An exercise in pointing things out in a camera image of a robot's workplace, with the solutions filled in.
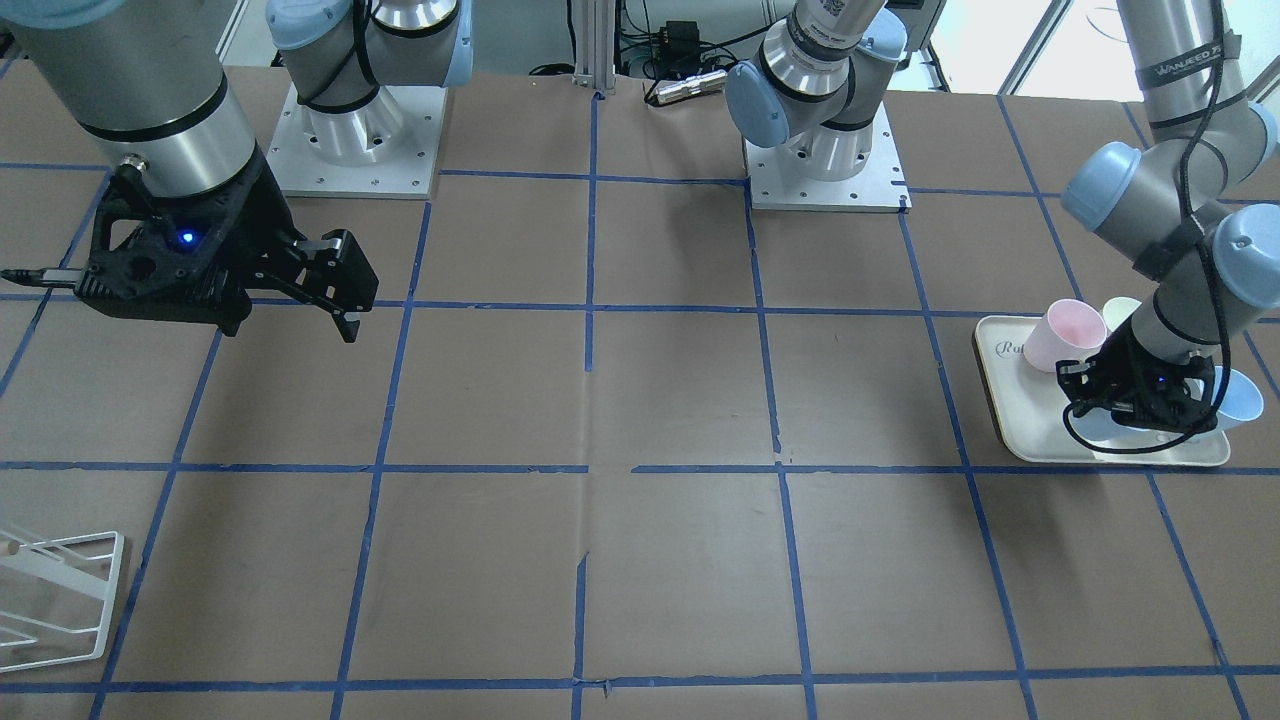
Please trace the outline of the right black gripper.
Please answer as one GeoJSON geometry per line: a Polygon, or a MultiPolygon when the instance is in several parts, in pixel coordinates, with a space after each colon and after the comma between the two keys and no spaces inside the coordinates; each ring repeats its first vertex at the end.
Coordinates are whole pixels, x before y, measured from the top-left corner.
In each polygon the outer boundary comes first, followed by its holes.
{"type": "Polygon", "coordinates": [[[113,172],[93,220],[76,297],[109,316],[218,325],[234,334],[250,288],[320,307],[342,340],[357,340],[379,278],[355,233],[306,240],[256,150],[229,181],[189,197],[151,193],[133,155],[113,172]]]}

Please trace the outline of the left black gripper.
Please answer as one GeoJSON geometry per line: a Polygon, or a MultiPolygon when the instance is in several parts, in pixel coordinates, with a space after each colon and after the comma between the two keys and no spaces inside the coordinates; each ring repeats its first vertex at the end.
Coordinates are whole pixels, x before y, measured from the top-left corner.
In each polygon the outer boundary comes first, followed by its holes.
{"type": "Polygon", "coordinates": [[[1059,361],[1066,418],[1079,433],[1216,430],[1216,384],[1211,359],[1192,355],[1170,363],[1130,334],[1111,336],[1087,359],[1059,361]]]}

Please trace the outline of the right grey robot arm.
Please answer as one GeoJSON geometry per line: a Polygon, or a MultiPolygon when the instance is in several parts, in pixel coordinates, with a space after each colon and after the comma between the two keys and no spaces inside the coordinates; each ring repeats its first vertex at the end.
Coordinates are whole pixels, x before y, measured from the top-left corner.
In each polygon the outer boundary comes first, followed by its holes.
{"type": "Polygon", "coordinates": [[[356,341],[379,279],[352,233],[302,234],[212,46],[177,1],[5,1],[3,23],[113,165],[81,269],[6,269],[113,318],[233,336],[251,290],[356,341]]]}

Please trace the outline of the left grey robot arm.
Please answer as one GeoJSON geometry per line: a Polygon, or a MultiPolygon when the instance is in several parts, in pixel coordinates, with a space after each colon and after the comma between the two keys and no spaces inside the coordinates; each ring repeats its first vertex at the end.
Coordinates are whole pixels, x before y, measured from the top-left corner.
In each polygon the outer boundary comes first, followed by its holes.
{"type": "Polygon", "coordinates": [[[1061,202],[1156,288],[1056,379],[1066,421],[1199,434],[1217,424],[1233,337],[1277,306],[1277,206],[1221,202],[1275,154],[1277,120],[1245,96],[1242,38],[1220,1],[1117,12],[1152,142],[1105,145],[1061,202]]]}

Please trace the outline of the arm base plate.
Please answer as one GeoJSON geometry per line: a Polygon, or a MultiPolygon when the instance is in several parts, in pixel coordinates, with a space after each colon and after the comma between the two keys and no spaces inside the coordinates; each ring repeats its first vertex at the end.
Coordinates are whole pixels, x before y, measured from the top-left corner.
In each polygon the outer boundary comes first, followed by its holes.
{"type": "Polygon", "coordinates": [[[913,206],[884,105],[860,129],[817,127],[774,149],[742,142],[755,209],[900,213],[913,206]]]}
{"type": "Polygon", "coordinates": [[[449,92],[384,86],[357,110],[326,114],[287,96],[265,155],[284,195],[429,200],[449,92]]]}

